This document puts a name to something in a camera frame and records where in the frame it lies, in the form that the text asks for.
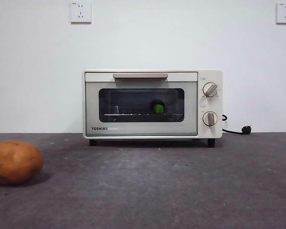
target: green ball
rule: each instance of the green ball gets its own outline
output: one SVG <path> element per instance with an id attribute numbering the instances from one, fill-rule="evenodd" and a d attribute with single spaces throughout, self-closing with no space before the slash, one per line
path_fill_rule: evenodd
<path id="1" fill-rule="evenodd" d="M 156 114 L 163 114 L 163 112 L 164 112 L 164 106 L 161 105 L 161 104 L 156 104 L 156 105 L 153 107 L 153 110 L 156 112 Z"/>

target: toshiba logo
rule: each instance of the toshiba logo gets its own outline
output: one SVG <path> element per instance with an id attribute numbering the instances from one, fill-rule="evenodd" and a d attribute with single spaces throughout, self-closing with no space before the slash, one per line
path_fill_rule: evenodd
<path id="1" fill-rule="evenodd" d="M 108 130 L 108 127 L 91 127 L 92 130 Z"/>

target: oven rack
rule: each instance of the oven rack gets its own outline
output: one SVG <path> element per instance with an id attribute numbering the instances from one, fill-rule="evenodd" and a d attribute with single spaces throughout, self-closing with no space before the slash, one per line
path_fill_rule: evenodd
<path id="1" fill-rule="evenodd" d="M 104 116 L 128 116 L 128 115 L 134 115 L 134 116 L 159 116 L 159 114 L 103 114 Z M 162 115 L 175 115 L 175 116 L 179 116 L 179 115 L 184 115 L 184 114 L 162 114 Z"/>

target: oven door handle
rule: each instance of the oven door handle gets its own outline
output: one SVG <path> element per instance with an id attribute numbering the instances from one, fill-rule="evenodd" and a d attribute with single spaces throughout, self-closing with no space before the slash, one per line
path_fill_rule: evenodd
<path id="1" fill-rule="evenodd" d="M 166 79 L 167 73 L 114 73 L 114 79 Z"/>

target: oven door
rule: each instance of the oven door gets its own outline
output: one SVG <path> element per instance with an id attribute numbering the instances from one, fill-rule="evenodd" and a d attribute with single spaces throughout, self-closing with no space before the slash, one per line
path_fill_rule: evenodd
<path id="1" fill-rule="evenodd" d="M 197 73 L 86 73 L 84 79 L 86 137 L 197 135 Z"/>

